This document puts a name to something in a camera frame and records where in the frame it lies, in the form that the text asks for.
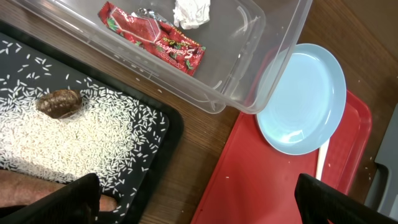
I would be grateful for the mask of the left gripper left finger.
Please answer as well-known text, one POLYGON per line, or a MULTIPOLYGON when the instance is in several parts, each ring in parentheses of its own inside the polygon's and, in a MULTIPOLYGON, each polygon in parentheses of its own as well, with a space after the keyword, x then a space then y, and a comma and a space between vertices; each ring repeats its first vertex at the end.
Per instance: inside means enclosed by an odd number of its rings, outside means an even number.
POLYGON ((87 174, 54 193, 1 218, 3 224, 93 224, 100 210, 100 184, 87 174))

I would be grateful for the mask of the brown food scrap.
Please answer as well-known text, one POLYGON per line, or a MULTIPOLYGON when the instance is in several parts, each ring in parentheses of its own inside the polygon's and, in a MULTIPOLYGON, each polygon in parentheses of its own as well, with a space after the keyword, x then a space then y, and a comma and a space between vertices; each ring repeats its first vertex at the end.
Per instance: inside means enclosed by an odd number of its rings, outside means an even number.
POLYGON ((53 119, 63 119, 75 114, 83 104, 78 90, 57 90, 36 102, 36 109, 53 119))

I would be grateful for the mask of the orange carrot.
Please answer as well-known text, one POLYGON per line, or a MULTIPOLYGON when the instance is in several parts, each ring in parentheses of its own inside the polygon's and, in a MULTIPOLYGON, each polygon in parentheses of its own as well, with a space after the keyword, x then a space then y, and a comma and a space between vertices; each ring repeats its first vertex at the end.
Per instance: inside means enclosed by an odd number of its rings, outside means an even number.
POLYGON ((64 187, 9 170, 1 170, 1 208, 30 205, 64 187))

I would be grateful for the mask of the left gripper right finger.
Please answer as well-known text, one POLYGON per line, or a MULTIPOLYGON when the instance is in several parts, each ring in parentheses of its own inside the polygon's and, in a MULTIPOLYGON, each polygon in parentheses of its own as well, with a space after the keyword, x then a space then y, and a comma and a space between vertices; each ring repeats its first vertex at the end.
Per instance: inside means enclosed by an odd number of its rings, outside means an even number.
POLYGON ((397 224, 308 174, 298 176, 294 196, 304 224, 397 224))

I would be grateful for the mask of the red snack wrapper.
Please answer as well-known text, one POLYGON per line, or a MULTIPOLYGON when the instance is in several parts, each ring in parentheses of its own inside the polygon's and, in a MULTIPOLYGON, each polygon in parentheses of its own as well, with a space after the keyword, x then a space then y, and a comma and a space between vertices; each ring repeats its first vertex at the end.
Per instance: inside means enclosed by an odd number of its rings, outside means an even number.
POLYGON ((128 14, 107 1, 98 16, 117 35, 187 75, 193 76, 205 54, 206 47, 188 38, 169 22, 156 18, 154 11, 140 9, 128 14))

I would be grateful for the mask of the white napkin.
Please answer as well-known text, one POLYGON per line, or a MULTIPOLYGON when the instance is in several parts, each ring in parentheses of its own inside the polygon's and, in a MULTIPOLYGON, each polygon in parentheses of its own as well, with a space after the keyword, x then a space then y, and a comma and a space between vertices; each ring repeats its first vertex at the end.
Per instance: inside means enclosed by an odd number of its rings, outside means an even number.
POLYGON ((174 26, 182 29, 197 29, 210 20, 210 0, 176 0, 174 26))

